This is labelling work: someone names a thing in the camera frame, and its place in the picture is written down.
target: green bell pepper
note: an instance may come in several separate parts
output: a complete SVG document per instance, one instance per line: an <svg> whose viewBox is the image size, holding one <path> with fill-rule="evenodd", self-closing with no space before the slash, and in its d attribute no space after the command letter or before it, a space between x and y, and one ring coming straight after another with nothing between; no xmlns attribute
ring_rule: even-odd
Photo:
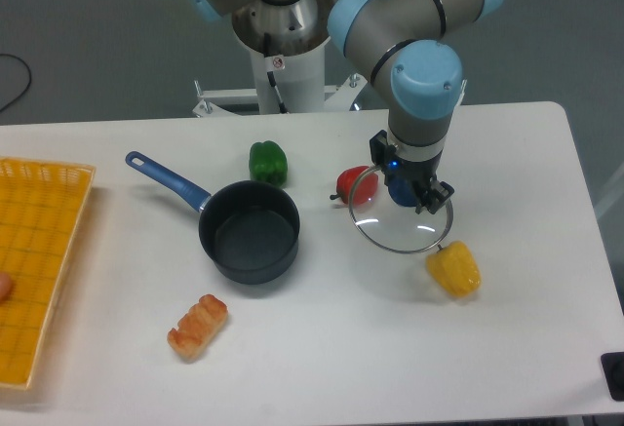
<svg viewBox="0 0 624 426"><path fill-rule="evenodd" d="M256 142L250 149L250 175L253 180L282 186L286 182L289 165L280 145L267 140Z"/></svg>

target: blue pan handle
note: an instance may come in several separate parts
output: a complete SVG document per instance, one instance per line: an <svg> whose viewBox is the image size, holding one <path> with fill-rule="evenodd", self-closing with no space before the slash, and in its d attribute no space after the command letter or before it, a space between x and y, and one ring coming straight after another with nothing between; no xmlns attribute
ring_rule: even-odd
<svg viewBox="0 0 624 426"><path fill-rule="evenodd" d="M126 164L140 173L151 177L155 181L160 182L165 187L172 189L197 212L200 212L204 208L206 201L211 196L210 192L205 191L199 185L195 185L190 180L168 170L137 151L128 153L126 156Z"/></svg>

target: gray floor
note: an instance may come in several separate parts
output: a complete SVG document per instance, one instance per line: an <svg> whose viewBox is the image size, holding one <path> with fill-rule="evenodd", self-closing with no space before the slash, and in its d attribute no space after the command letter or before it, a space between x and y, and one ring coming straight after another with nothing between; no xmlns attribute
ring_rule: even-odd
<svg viewBox="0 0 624 426"><path fill-rule="evenodd" d="M624 162L622 2L507 0L446 37L469 81L465 103L565 108L595 203ZM187 117L194 78L207 90L253 84L228 21L208 25L187 0L0 0L0 53L25 58L33 74L27 96L0 113L4 125ZM327 83L352 70L328 45ZM23 83L25 71L0 58L0 105ZM374 95L366 101L383 107ZM599 223L622 300L623 218L620 200Z"/></svg>

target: orange plastic basket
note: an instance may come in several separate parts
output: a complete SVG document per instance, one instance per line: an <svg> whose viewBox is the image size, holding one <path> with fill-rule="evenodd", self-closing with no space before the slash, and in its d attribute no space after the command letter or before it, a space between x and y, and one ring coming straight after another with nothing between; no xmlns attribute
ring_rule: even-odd
<svg viewBox="0 0 624 426"><path fill-rule="evenodd" d="M62 272L96 169L0 158L0 387L25 390L52 319Z"/></svg>

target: metal bracket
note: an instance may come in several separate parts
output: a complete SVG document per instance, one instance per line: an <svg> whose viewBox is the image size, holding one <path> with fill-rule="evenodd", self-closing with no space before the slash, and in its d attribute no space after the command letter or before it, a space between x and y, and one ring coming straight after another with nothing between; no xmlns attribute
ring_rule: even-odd
<svg viewBox="0 0 624 426"><path fill-rule="evenodd" d="M344 112L360 110L356 98L367 85L367 80L354 73L342 85L325 86L325 111ZM198 103L193 108L196 117L223 117L230 115L257 114L255 89L203 91L195 80Z"/></svg>

